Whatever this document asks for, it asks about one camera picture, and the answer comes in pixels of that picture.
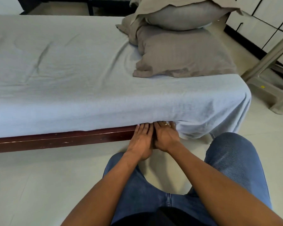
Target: beige plastic stool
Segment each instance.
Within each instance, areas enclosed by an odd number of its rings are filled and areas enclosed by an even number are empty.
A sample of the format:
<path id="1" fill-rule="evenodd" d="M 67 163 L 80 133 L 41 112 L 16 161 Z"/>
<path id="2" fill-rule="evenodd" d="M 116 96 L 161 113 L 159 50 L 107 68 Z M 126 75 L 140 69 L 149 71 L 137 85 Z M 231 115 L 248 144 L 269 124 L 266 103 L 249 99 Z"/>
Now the beige plastic stool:
<path id="1" fill-rule="evenodd" d="M 253 84 L 274 95 L 277 102 L 270 108 L 276 114 L 283 114 L 283 90 L 260 78 L 260 74 L 270 68 L 283 73 L 283 67 L 276 61 L 283 55 L 283 40 L 281 40 L 258 64 L 246 71 L 241 77 L 247 84 Z"/>

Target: person's left arm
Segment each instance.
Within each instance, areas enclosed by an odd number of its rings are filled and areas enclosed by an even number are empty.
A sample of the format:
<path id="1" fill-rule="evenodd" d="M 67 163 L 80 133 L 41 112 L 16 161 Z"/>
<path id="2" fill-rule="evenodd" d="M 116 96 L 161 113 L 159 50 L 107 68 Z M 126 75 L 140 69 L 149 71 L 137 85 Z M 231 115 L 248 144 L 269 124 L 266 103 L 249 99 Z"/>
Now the person's left arm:
<path id="1" fill-rule="evenodd" d="M 75 206 L 61 226 L 108 226 L 121 193 L 139 161 L 152 154 L 153 124 L 137 125 L 120 161 Z"/>

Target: hand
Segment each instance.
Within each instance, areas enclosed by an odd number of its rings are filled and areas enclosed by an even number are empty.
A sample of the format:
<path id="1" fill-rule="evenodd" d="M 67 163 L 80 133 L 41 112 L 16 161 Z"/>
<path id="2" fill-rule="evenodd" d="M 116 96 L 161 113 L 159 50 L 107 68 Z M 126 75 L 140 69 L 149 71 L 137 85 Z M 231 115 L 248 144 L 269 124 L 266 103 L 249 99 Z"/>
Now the hand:
<path id="1" fill-rule="evenodd" d="M 168 152 L 171 146 L 180 143 L 180 138 L 173 121 L 170 121 L 170 126 L 165 124 L 162 121 L 154 122 L 157 135 L 155 146 L 163 152 Z"/>
<path id="2" fill-rule="evenodd" d="M 152 135 L 153 124 L 145 123 L 137 125 L 134 135 L 130 140 L 127 152 L 132 152 L 140 157 L 140 160 L 146 160 L 152 155 Z"/>

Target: person's right arm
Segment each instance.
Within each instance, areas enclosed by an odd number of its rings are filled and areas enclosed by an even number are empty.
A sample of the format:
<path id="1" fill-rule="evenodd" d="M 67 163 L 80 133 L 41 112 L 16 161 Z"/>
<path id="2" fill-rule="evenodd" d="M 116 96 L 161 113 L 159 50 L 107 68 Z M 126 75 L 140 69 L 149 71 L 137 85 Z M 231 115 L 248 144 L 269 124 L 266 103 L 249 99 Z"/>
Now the person's right arm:
<path id="1" fill-rule="evenodd" d="M 155 122 L 156 147 L 181 167 L 211 217 L 220 226 L 283 226 L 283 219 L 254 195 L 211 167 L 180 143 L 175 125 Z"/>

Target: person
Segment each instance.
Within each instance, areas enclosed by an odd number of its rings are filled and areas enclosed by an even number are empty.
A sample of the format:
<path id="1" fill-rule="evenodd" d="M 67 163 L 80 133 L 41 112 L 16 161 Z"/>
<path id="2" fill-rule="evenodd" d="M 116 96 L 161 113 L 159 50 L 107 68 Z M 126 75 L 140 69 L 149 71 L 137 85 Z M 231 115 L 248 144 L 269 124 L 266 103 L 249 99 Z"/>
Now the person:
<path id="1" fill-rule="evenodd" d="M 138 162 L 155 146 L 170 154 L 192 189 L 168 194 L 149 184 Z M 128 149 L 109 160 L 103 178 L 66 217 L 62 226 L 106 225 L 283 225 L 272 210 L 254 146 L 235 133 L 216 137 L 202 161 L 180 142 L 174 122 L 137 125 Z"/>

